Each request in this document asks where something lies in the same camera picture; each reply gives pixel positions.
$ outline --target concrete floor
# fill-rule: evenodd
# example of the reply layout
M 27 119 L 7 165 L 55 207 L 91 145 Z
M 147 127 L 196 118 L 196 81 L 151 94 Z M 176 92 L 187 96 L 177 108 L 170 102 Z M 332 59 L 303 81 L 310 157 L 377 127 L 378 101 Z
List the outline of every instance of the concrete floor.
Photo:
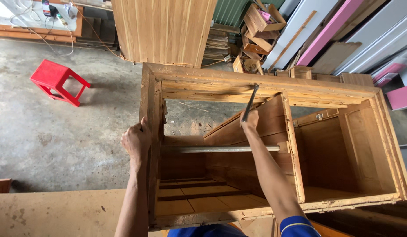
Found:
M 92 84 L 80 107 L 49 99 L 29 80 L 43 59 L 70 67 Z M 231 64 L 211 68 L 232 71 Z M 129 157 L 119 140 L 138 121 L 141 73 L 141 64 L 106 51 L 76 48 L 61 57 L 46 45 L 0 40 L 0 178 L 15 180 L 12 192 L 125 188 Z M 68 82 L 70 92 L 79 89 Z M 167 107 L 166 135 L 203 135 L 245 104 L 167 100 Z M 297 118 L 319 109 L 291 110 Z M 407 110 L 391 117 L 406 144 Z

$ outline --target blue shirt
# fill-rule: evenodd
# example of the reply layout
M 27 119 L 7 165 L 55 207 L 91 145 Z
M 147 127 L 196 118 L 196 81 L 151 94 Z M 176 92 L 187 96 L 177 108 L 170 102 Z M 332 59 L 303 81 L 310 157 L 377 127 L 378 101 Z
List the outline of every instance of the blue shirt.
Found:
M 308 219 L 302 216 L 285 218 L 280 224 L 281 237 L 320 237 Z M 229 224 L 216 224 L 171 229 L 168 237 L 246 237 Z

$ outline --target metal rod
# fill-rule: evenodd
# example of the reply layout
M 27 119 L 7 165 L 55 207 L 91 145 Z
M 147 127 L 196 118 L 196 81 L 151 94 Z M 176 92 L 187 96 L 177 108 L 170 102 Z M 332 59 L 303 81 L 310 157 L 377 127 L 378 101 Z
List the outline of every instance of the metal rod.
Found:
M 268 151 L 279 151 L 280 146 L 278 145 L 268 145 L 266 146 Z M 161 147 L 162 152 L 176 152 L 176 153 L 199 153 L 199 152 L 245 152 L 252 151 L 250 146 L 168 146 L 163 145 Z
M 254 98 L 255 98 L 256 91 L 257 91 L 258 89 L 259 89 L 259 85 L 256 84 L 255 87 L 254 87 L 254 89 L 253 89 L 252 96 L 250 97 L 249 103 L 247 103 L 246 110 L 244 110 L 243 118 L 241 119 L 242 122 L 246 122 L 246 121 L 247 121 L 247 116 L 249 115 L 250 108 L 251 108 L 252 105 L 253 105 L 253 100 L 254 100 Z

